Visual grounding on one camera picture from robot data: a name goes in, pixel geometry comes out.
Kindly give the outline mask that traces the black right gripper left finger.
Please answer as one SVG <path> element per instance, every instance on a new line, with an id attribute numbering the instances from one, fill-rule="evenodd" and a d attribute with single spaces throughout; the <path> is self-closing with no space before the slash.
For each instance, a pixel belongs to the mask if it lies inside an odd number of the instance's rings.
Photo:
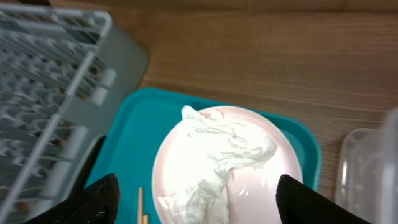
<path id="1" fill-rule="evenodd" d="M 118 178 L 108 174 L 24 224 L 114 224 L 120 198 Z"/>

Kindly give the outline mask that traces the white napkin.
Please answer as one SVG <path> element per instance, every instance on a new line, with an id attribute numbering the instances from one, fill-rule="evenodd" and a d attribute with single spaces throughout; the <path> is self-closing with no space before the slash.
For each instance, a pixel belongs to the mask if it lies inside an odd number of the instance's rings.
<path id="1" fill-rule="evenodd" d="M 227 185 L 233 169 L 262 167 L 277 146 L 262 130 L 213 110 L 205 116 L 185 105 L 178 124 L 178 161 L 188 182 L 157 198 L 169 223 L 228 223 Z"/>

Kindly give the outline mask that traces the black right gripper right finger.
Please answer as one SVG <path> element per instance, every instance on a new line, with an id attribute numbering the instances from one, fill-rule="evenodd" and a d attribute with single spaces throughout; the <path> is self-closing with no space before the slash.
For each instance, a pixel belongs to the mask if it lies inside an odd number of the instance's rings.
<path id="1" fill-rule="evenodd" d="M 287 174 L 279 179 L 276 204 L 283 224 L 370 224 Z"/>

